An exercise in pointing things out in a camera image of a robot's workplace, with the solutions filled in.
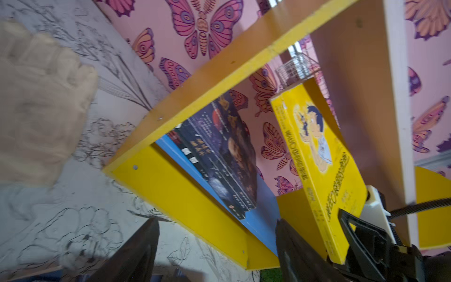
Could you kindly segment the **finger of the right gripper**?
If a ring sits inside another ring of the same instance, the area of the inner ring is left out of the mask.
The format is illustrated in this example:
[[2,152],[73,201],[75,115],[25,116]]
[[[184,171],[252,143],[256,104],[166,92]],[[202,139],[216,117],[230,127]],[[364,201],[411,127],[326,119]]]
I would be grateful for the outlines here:
[[341,209],[339,224],[348,241],[345,263],[339,271],[388,271],[392,239],[382,228]]

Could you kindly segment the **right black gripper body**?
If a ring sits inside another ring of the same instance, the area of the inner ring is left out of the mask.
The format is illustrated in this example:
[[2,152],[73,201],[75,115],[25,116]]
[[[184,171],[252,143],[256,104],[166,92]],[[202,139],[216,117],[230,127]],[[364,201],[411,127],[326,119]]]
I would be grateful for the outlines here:
[[388,212],[379,192],[368,185],[368,196],[360,219],[384,229],[392,239],[389,253],[388,271],[376,271],[383,282],[449,282],[451,280],[451,253],[437,256],[423,256],[416,246],[402,245],[396,231],[392,228],[391,218],[406,216],[427,210],[445,208],[451,205],[450,198],[413,204]]

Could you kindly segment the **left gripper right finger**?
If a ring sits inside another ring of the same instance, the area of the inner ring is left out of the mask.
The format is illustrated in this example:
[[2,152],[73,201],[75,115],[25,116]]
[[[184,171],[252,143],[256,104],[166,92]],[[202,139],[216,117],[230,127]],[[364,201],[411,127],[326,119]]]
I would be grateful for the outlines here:
[[277,256],[285,282],[345,282],[284,219],[276,225]]

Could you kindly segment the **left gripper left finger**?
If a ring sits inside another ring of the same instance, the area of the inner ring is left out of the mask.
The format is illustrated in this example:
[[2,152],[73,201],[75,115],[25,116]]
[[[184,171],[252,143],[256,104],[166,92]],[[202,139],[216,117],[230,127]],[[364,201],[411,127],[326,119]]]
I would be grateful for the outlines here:
[[99,270],[88,278],[88,281],[151,281],[159,235],[158,220],[148,219]]

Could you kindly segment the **yellow cartoon book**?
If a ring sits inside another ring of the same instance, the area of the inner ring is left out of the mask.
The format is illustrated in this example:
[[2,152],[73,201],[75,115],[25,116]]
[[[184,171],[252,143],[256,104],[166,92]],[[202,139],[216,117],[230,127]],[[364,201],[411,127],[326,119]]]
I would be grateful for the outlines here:
[[291,86],[271,106],[330,260],[344,264],[349,243],[339,211],[359,217],[367,188],[315,79]]

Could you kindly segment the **purple old man book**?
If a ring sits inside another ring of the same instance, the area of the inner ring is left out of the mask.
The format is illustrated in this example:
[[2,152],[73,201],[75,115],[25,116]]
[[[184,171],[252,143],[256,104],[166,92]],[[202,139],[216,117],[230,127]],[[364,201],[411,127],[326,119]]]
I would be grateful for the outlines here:
[[226,208],[239,220],[245,219],[249,208],[234,191],[229,178],[221,171],[222,163],[215,156],[214,150],[199,134],[189,121],[177,125],[174,131],[184,144],[183,152],[188,160],[196,167],[204,180],[211,186],[216,195],[226,205]]
[[249,211],[257,207],[256,156],[231,93],[227,92],[188,118],[202,138],[209,160],[228,181],[233,197]]

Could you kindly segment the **black wolf cover book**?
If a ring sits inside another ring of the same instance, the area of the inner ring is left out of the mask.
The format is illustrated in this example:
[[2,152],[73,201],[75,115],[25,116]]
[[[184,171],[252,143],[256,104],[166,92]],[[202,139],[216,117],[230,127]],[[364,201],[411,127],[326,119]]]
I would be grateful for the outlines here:
[[190,174],[196,176],[197,180],[201,181],[201,185],[207,190],[207,192],[219,201],[228,212],[230,212],[236,219],[245,219],[245,213],[233,202],[233,198],[230,196],[227,189],[223,186],[226,182],[220,176],[218,171],[206,168],[203,159],[198,157],[190,148],[189,143],[183,139],[180,131],[177,129],[171,130],[167,137],[177,146],[180,151],[180,155],[187,163],[192,171]]

